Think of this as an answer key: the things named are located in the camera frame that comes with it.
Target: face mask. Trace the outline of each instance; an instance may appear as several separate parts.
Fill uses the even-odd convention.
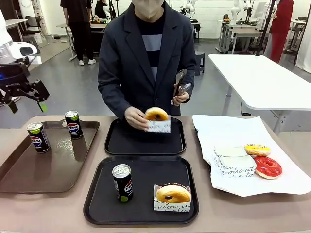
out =
[[[132,0],[135,9],[146,18],[154,16],[162,6],[163,2],[164,0]]]

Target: pepsi logo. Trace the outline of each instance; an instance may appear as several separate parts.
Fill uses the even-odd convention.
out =
[[[76,133],[79,131],[79,125],[77,123],[69,123],[67,126],[70,133]]]
[[[127,183],[127,185],[125,186],[124,190],[126,193],[131,193],[133,191],[133,183],[132,183],[132,179],[130,180],[129,183]]]
[[[31,140],[33,141],[33,144],[35,147],[39,147],[42,143],[42,140],[38,137],[30,136]]]

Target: pepsi can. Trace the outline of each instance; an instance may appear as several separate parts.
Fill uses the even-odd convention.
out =
[[[128,202],[133,197],[133,182],[131,168],[126,164],[119,164],[112,169],[112,175],[121,202]]]
[[[41,122],[31,123],[27,126],[29,136],[38,153],[45,153],[51,149],[50,142]]]
[[[83,136],[80,125],[79,114],[77,111],[69,111],[65,113],[67,127],[72,139],[79,139]]]

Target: brown tray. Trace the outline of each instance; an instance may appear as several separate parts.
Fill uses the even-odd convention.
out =
[[[80,124],[83,137],[72,140],[64,119],[43,122],[51,150],[37,153],[30,137],[26,137],[0,167],[0,192],[36,194],[70,190],[78,180],[100,125],[82,120]]]

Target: metal tongs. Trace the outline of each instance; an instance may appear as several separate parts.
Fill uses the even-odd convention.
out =
[[[181,71],[179,71],[177,74],[176,74],[176,87],[174,89],[174,93],[173,93],[173,98],[178,95],[182,95],[184,94],[186,91],[188,91],[190,88],[191,88],[191,84],[186,84],[182,87],[181,86],[181,83],[184,79],[184,77],[186,76],[187,74],[187,70],[186,69],[182,69]]]

